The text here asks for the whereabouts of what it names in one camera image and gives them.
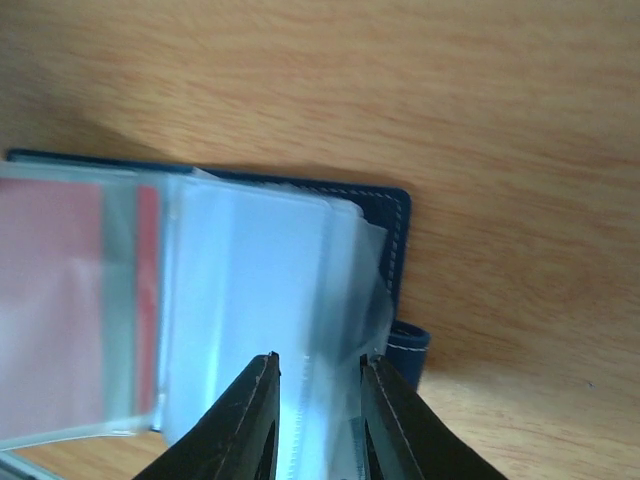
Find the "red card in holder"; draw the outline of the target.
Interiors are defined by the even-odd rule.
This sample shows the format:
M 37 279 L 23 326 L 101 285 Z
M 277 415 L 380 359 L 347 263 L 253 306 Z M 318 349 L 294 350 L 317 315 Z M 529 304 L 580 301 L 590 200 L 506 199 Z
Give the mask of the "red card in holder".
M 158 192 L 132 183 L 1 182 L 1 432 L 153 406 Z

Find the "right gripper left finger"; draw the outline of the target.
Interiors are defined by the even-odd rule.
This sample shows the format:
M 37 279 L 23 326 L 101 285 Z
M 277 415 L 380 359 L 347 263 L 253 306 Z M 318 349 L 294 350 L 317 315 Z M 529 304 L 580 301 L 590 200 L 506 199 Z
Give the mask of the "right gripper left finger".
M 196 425 L 136 477 L 274 479 L 280 376 L 277 353 L 255 356 Z

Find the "dark blue card holder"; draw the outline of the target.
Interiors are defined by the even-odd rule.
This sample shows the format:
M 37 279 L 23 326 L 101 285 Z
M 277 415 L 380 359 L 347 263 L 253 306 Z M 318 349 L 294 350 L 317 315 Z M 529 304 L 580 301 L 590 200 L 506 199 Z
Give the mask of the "dark blue card holder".
M 361 479 L 358 360 L 420 376 L 428 343 L 395 319 L 410 199 L 398 188 L 15 150 L 3 179 L 155 189 L 155 390 L 121 420 L 6 437 L 1 475 L 46 479 L 19 450 L 156 431 L 176 443 L 256 355 L 281 366 L 280 479 Z

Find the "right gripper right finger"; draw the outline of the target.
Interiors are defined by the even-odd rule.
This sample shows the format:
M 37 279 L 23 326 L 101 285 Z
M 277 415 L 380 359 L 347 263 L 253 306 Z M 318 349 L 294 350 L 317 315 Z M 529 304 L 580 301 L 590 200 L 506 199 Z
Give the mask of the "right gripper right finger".
M 458 438 L 388 359 L 360 358 L 367 479 L 503 479 Z

